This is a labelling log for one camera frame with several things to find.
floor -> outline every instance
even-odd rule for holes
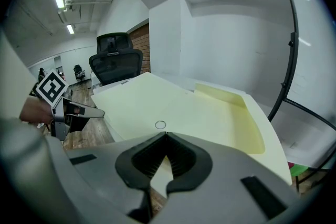
[[[95,106],[91,99],[93,91],[91,89],[91,80],[84,81],[82,83],[70,86],[73,90],[72,100],[88,106]],[[73,132],[67,135],[64,141],[64,148],[71,150],[73,148],[92,147],[97,145],[104,145],[113,143],[114,140],[106,127],[103,119],[90,119],[84,129],[81,132]],[[311,171],[306,171],[299,176],[299,179],[309,175]],[[311,189],[313,182],[316,182],[323,178],[326,172],[318,172],[307,181],[300,184],[300,195],[305,195]],[[292,178],[292,188],[296,189],[295,177]],[[154,189],[151,189],[151,202],[153,214],[156,215],[160,209],[164,206],[167,199],[157,193]]]

black and white square marker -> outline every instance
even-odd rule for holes
[[[53,70],[41,81],[37,86],[36,91],[48,102],[48,104],[54,107],[68,87],[68,83]]]

black mesh office chair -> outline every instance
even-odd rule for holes
[[[85,77],[85,70],[82,70],[80,65],[75,65],[73,71],[75,72],[76,79],[82,80]]]
[[[90,57],[89,63],[102,85],[140,75],[142,51],[133,49],[127,33],[97,37],[97,53]]]

whiteboard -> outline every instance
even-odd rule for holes
[[[336,125],[336,28],[323,0],[293,0],[298,58],[287,99]]]

person in background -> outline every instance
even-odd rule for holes
[[[38,78],[37,78],[37,81],[38,81],[39,84],[41,83],[41,81],[44,79],[45,76],[46,76],[46,74],[44,73],[44,69],[40,68],[40,72],[39,72]]]

